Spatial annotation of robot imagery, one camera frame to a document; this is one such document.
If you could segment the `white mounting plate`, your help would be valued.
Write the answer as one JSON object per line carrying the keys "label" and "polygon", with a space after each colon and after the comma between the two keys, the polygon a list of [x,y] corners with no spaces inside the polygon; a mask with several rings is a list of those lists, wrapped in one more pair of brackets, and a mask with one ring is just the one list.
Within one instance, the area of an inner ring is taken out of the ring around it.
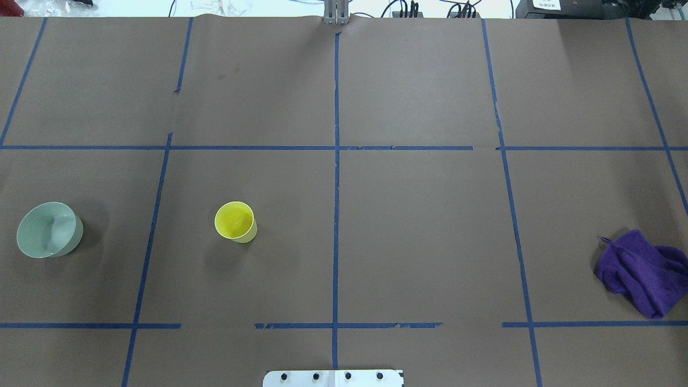
{"label": "white mounting plate", "polygon": [[404,386],[402,370],[275,370],[263,378],[263,386]]}

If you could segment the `grey aluminium post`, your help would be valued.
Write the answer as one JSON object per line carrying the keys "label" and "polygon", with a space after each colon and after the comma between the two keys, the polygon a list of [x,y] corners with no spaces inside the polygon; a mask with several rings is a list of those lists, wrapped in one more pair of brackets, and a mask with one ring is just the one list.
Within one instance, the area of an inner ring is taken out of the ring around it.
{"label": "grey aluminium post", "polygon": [[349,0],[324,0],[324,24],[347,25],[350,21]]}

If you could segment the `purple cloth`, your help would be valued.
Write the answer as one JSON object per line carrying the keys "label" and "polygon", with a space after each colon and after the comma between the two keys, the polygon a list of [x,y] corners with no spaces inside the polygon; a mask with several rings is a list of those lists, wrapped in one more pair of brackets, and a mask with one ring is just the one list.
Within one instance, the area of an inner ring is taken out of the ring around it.
{"label": "purple cloth", "polygon": [[605,288],[622,295],[647,319],[663,319],[687,290],[686,254],[672,246],[652,245],[640,230],[606,244],[594,269]]}

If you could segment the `clear plastic bag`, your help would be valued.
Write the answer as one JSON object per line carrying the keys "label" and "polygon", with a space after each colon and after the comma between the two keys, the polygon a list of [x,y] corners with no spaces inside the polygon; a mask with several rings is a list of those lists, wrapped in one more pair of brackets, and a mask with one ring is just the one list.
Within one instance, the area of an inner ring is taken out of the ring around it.
{"label": "clear plastic bag", "polygon": [[80,17],[87,5],[72,1],[24,1],[20,7],[28,17]]}

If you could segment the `black device with label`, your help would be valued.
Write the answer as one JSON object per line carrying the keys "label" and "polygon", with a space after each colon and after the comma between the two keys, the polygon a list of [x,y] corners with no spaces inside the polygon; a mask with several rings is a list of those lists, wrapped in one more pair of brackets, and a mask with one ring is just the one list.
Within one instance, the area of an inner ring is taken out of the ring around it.
{"label": "black device with label", "polygon": [[637,1],[521,1],[516,19],[622,19],[632,13]]}

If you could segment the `yellow plastic cup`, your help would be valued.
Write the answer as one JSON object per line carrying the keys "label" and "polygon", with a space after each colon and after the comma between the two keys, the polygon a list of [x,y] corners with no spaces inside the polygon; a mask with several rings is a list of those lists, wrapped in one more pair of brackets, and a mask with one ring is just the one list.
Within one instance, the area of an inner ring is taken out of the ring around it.
{"label": "yellow plastic cup", "polygon": [[222,205],[214,214],[214,229],[231,241],[240,244],[251,242],[257,233],[253,209],[239,201]]}

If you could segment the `pale green bowl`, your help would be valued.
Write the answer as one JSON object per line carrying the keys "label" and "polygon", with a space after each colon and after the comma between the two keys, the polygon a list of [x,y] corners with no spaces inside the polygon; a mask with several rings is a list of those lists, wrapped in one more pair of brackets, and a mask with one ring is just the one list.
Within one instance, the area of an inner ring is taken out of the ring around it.
{"label": "pale green bowl", "polygon": [[31,258],[61,257],[78,246],[83,230],[83,221],[66,204],[42,203],[20,221],[16,242]]}

